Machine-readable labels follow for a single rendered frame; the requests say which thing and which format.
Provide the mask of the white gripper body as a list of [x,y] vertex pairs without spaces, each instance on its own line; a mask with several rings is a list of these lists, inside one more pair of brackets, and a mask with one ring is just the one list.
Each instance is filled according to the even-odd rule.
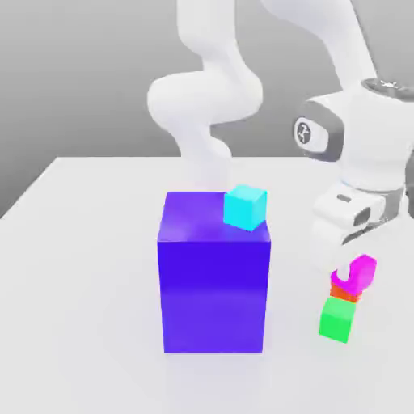
[[368,254],[380,229],[381,226],[368,225],[352,230],[322,218],[315,219],[310,235],[311,261],[319,271],[333,272]]

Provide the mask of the small magenta cube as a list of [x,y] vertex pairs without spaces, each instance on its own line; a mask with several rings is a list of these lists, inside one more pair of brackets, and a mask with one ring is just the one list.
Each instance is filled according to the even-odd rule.
[[377,260],[368,255],[355,258],[349,267],[349,278],[342,281],[335,270],[331,274],[331,283],[352,295],[358,295],[365,290],[373,281]]

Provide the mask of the small orange cube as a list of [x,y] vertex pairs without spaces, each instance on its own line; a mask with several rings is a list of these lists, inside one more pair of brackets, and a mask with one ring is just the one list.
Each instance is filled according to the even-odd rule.
[[361,298],[361,295],[362,295],[362,292],[360,292],[359,294],[351,294],[347,292],[346,290],[344,290],[343,288],[341,288],[340,286],[331,283],[331,288],[330,288],[331,297],[339,298],[341,300],[345,300],[351,303],[358,303],[358,301]]

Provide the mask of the small green cube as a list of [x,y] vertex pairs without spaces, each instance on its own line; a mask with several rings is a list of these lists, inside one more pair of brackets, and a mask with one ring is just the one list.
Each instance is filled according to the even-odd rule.
[[319,319],[319,334],[346,344],[353,325],[356,304],[344,299],[329,297]]

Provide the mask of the small cyan cube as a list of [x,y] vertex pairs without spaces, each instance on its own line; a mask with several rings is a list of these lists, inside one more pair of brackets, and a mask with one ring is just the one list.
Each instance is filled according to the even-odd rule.
[[253,231],[267,217],[268,192],[240,184],[224,195],[223,221],[242,230]]

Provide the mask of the large blue box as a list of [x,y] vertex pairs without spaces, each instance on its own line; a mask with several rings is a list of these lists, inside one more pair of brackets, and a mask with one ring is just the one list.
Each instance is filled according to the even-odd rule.
[[221,192],[168,192],[157,251],[167,353],[260,353],[271,237],[223,221]]

